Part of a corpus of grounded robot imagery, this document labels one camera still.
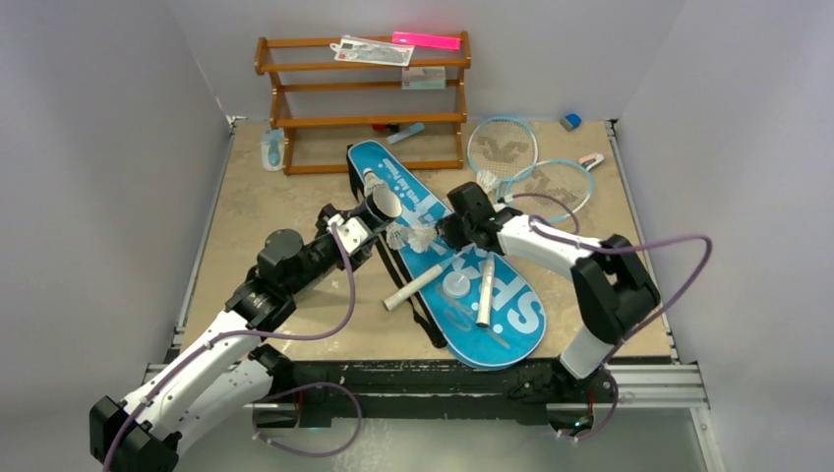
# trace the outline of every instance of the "pink object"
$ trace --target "pink object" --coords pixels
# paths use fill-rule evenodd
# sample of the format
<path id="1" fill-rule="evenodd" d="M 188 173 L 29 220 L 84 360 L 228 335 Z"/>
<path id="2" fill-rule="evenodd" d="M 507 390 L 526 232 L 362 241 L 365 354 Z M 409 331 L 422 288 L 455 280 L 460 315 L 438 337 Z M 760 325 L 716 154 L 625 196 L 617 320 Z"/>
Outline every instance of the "pink object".
<path id="1" fill-rule="evenodd" d="M 408 44 L 410 46 L 437 47 L 439 49 L 460 49 L 460 38 L 451 36 L 435 36 L 418 32 L 394 31 L 391 35 L 394 44 Z"/>

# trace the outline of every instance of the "white shuttlecock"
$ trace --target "white shuttlecock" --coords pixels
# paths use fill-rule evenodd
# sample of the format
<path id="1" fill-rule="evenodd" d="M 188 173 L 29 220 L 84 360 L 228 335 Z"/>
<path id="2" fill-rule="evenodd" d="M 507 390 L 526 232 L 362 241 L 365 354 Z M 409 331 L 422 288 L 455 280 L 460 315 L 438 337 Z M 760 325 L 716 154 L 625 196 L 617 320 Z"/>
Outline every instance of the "white shuttlecock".
<path id="1" fill-rule="evenodd" d="M 498 176 L 489 170 L 479 170 L 475 175 L 475 183 L 477 183 L 484 192 L 490 193 L 498 187 Z"/>
<path id="2" fill-rule="evenodd" d="M 425 253 L 432 241 L 438 237 L 438 230 L 431 226 L 411 228 L 408 233 L 408 246 L 415 253 Z"/>
<path id="3" fill-rule="evenodd" d="M 387 187 L 387 183 L 379 178 L 373 170 L 367 169 L 365 171 L 365 197 L 373 194 L 375 190 L 380 187 Z"/>
<path id="4" fill-rule="evenodd" d="M 408 245 L 411 230 L 399 223 L 391 223 L 386 229 L 386 243 L 394 251 L 399 251 Z"/>

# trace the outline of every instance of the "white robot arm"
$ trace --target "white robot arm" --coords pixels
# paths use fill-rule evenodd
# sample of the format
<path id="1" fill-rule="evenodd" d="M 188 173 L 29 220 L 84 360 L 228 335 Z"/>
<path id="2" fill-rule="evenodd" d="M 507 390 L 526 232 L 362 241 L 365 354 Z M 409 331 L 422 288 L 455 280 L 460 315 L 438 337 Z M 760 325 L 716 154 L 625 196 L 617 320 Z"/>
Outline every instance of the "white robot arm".
<path id="1" fill-rule="evenodd" d="M 529 215 L 493 206 L 474 182 L 452 190 L 448 198 L 454 213 L 437 227 L 453 249 L 475 243 L 484 250 L 527 259 L 573 283 L 583 327 L 560 356 L 569 381 L 593 374 L 626 334 L 660 304 L 657 287 L 636 254 L 611 256 L 587 249 L 630 246 L 625 237 L 599 240 L 554 228 L 534 229 Z"/>
<path id="2" fill-rule="evenodd" d="M 660 303 L 636 255 L 606 256 L 588 249 L 629 246 L 626 238 L 583 238 L 547 228 L 550 235 L 576 244 L 556 242 L 542 235 L 542 228 L 533 228 L 520 211 L 494 208 L 473 182 L 448 196 L 454 213 L 439 221 L 437 229 L 450 247 L 474 243 L 527 259 L 573 282 L 584 326 L 554 363 L 552 391 L 583 390 L 615 345 Z M 93 406 L 92 455 L 104 463 L 111 451 L 109 466 L 114 472 L 171 471 L 188 447 L 228 415 L 295 387 L 292 362 L 262 345 L 258 332 L 281 326 L 295 310 L 296 294 L 334 268 L 344 268 L 339 247 L 350 267 L 363 264 L 378 235 L 400 212 L 395 194 L 381 187 L 350 211 L 325 206 L 316 223 L 319 232 L 306 245 L 293 230 L 270 234 L 246 281 L 191 346 L 121 401 L 105 396 Z M 233 335 L 217 340 L 223 333 Z M 248 360 L 236 364 L 247 355 Z M 162 388 L 158 379 L 165 379 Z"/>

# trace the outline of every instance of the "table platform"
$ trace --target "table platform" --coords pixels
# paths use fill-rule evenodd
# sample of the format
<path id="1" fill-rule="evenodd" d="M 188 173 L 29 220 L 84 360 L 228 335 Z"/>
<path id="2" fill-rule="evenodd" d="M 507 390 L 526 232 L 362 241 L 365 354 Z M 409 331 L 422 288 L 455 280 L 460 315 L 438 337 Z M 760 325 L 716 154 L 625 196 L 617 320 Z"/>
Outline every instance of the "table platform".
<path id="1" fill-rule="evenodd" d="M 463 125 L 464 143 L 475 125 Z M 606 238 L 619 233 L 631 242 L 639 241 L 605 123 L 583 123 L 570 133 L 556 122 L 533 122 L 531 126 L 542 160 L 576 159 L 591 152 L 606 156 L 606 161 L 593 171 L 595 192 L 578 213 L 582 235 Z M 188 312 L 184 345 L 209 326 L 243 281 L 272 231 L 292 228 L 307 242 L 315 234 L 315 218 L 322 206 L 333 204 L 347 209 L 356 205 L 346 174 L 286 176 L 263 170 L 261 134 L 267 129 L 267 123 L 237 123 Z M 377 139 L 402 161 L 438 160 L 455 156 L 450 133 L 450 125 L 428 125 L 423 133 L 389 146 L 385 135 L 370 127 L 299 129 L 295 153 L 304 156 L 305 162 L 340 164 L 344 162 L 347 145 Z M 414 174 L 438 197 L 475 179 L 468 164 L 460 170 Z M 570 230 L 569 226 L 566 222 L 558 227 Z M 533 263 L 514 258 L 507 261 L 524 275 L 544 303 L 547 331 L 531 357 L 558 356 L 581 326 L 572 285 Z M 412 320 L 407 304 L 391 313 L 385 310 L 382 300 L 394 291 L 395 285 L 375 255 L 356 272 L 356 310 L 343 331 L 319 341 L 270 342 L 290 359 L 299 361 L 453 359 L 448 350 L 432 346 L 423 329 Z M 279 330 L 312 334 L 331 329 L 344 316 L 347 302 L 347 279 L 344 272 L 337 270 L 298 300 L 298 310 Z M 658 320 L 630 340 L 618 356 L 668 358 L 671 354 L 669 336 L 662 320 Z"/>

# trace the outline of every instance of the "wooden rack shelf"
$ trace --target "wooden rack shelf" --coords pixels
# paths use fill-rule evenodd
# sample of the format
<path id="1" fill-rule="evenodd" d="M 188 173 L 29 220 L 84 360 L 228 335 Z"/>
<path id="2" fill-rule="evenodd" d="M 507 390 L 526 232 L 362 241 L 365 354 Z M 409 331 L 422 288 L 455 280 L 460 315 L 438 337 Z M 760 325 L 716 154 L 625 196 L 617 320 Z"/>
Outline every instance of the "wooden rack shelf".
<path id="1" fill-rule="evenodd" d="M 399 89 L 401 82 L 349 82 L 333 84 L 293 84 L 284 85 L 278 73 L 300 71 L 339 71 L 357 69 L 381 69 L 396 66 L 365 64 L 359 62 L 292 62 L 277 63 L 272 61 L 271 49 L 285 49 L 297 47 L 329 47 L 331 43 L 339 43 L 340 37 L 309 37 L 293 39 L 258 40 L 255 52 L 255 72 L 262 76 L 269 75 L 272 84 L 272 106 L 269 112 L 269 124 L 274 128 L 283 128 L 286 137 L 284 148 L 284 173 L 311 174 L 347 172 L 347 165 L 293 165 L 292 152 L 296 139 L 297 128 L 368 125 L 375 123 L 450 123 L 454 129 L 456 160 L 436 160 L 420 162 L 404 162 L 408 169 L 459 169 L 463 167 L 463 142 L 460 125 L 466 122 L 466 93 L 464 87 L 464 71 L 472 63 L 469 49 L 469 35 L 466 31 L 447 36 L 461 39 L 461 54 L 458 57 L 446 59 L 412 59 L 409 67 L 454 67 L 457 68 L 457 78 L 447 80 L 448 88 L 455 88 L 455 104 L 453 112 L 446 113 L 404 113 L 395 115 L 364 115 L 364 116 L 335 116 L 322 118 L 293 118 L 286 99 L 287 93 L 307 91 L 339 91 L 339 90 L 367 90 L 367 89 Z M 363 36 L 376 41 L 390 42 L 390 36 Z"/>

